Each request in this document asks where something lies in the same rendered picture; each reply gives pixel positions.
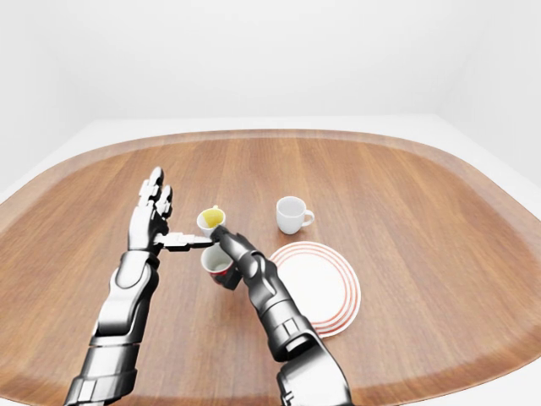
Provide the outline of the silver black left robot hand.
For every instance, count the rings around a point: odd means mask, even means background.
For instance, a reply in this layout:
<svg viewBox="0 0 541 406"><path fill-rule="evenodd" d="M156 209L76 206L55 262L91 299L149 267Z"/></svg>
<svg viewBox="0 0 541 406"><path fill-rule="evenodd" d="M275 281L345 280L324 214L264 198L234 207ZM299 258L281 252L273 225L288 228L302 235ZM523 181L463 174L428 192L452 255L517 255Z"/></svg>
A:
<svg viewBox="0 0 541 406"><path fill-rule="evenodd" d="M168 218L172 214L172 187L164 185L165 173L155 167L139 190L139 202L128 226L128 250L148 251L158 255L211 247L214 241L204 236L172 232Z"/></svg>

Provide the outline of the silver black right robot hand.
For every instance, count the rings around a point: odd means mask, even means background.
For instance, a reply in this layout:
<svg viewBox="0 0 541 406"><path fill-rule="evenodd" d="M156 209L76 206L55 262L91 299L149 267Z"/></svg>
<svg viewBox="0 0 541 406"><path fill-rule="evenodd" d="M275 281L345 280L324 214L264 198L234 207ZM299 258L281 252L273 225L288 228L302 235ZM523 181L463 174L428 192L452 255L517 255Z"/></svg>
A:
<svg viewBox="0 0 541 406"><path fill-rule="evenodd" d="M210 238L232 260L232 269L218 276L217 282L224 288L234 290L243 279L249 287L265 288L271 296L277 288L271 281L277 276L276 265L267 259L240 233L232 233L224 226L218 226Z"/></svg>

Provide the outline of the red mug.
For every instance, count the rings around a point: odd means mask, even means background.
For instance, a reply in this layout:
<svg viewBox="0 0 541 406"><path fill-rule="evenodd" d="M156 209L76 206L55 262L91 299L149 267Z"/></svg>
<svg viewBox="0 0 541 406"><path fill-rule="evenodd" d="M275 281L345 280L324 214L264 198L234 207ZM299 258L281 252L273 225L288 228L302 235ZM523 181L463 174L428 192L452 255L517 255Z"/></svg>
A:
<svg viewBox="0 0 541 406"><path fill-rule="evenodd" d="M200 262L215 283L229 290L236 289L239 278L235 263L219 244L204 249Z"/></svg>

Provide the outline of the white mug with yellow inside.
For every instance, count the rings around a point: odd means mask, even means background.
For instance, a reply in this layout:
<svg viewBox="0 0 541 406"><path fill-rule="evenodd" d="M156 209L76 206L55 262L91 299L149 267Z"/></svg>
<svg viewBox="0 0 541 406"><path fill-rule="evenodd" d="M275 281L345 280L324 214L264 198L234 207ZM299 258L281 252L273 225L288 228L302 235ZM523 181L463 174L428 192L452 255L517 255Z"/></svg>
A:
<svg viewBox="0 0 541 406"><path fill-rule="evenodd" d="M210 237L217 226L225 223L226 214L218 205L203 210L196 219L197 226L206 237Z"/></svg>

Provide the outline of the plain white mug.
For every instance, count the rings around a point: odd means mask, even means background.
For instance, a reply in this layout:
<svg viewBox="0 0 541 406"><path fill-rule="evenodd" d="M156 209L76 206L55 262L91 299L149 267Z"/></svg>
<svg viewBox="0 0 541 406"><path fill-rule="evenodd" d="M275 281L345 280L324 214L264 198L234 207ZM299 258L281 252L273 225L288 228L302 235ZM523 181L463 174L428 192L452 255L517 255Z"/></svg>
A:
<svg viewBox="0 0 541 406"><path fill-rule="evenodd" d="M296 196L282 197L276 203L276 222L284 234L295 234L311 225L314 219L314 213Z"/></svg>

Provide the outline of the white plate with red rings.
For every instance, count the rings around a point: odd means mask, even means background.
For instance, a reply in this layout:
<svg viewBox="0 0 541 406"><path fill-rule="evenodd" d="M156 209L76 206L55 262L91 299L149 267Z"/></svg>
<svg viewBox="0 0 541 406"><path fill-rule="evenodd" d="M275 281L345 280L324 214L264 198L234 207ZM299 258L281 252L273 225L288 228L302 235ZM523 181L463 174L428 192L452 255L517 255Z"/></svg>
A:
<svg viewBox="0 0 541 406"><path fill-rule="evenodd" d="M362 294L357 274L343 255L321 243L300 241L282 246L270 260L320 337L335 336L354 322Z"/></svg>

